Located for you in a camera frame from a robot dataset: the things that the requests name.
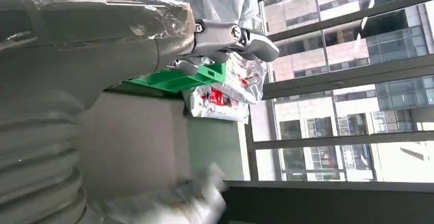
gray wall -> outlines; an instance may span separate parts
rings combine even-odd
[[[190,118],[188,138],[193,172],[216,163],[225,173],[225,180],[244,180],[236,122]]]
[[[103,93],[76,143],[90,198],[154,191],[190,178],[182,100]]]
[[[434,193],[231,187],[223,197],[227,208],[221,224],[230,220],[254,224],[434,221]]]

plastic wrap cover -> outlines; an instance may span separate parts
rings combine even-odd
[[[173,0],[0,0],[0,10],[0,50],[171,37],[184,53],[194,41],[189,4]]]
[[[235,100],[258,104],[262,99],[262,87],[266,75],[267,64],[265,62],[248,61],[234,53],[226,62],[225,82],[217,82],[211,86]]]

screw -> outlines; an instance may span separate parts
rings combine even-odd
[[[201,24],[194,24],[194,28],[195,28],[195,32],[196,33],[201,33],[204,31],[203,26]]]
[[[241,29],[238,26],[232,27],[231,33],[235,40],[239,41],[241,39]]]

green plastic crate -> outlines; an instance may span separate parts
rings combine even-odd
[[[214,64],[201,66],[198,73],[194,76],[186,76],[179,70],[168,70],[130,79],[125,82],[177,93],[181,90],[186,90],[201,85],[207,85],[216,82],[223,83],[225,79],[225,64]]]

high-rise building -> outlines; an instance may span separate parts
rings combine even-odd
[[[265,30],[275,34],[391,1],[395,0],[265,0]],[[279,41],[280,57],[270,64],[270,79],[284,81],[411,61],[433,53],[433,16],[432,7],[416,5]],[[428,76],[277,98],[273,106],[278,137],[290,140],[423,130],[422,126],[430,124],[418,123],[418,116],[434,105],[433,88],[434,77]],[[403,180],[385,163],[387,157],[401,157],[402,165],[416,167],[420,160],[429,160],[420,153],[424,146],[412,142],[283,149],[281,171],[289,181],[434,181],[423,177]]]

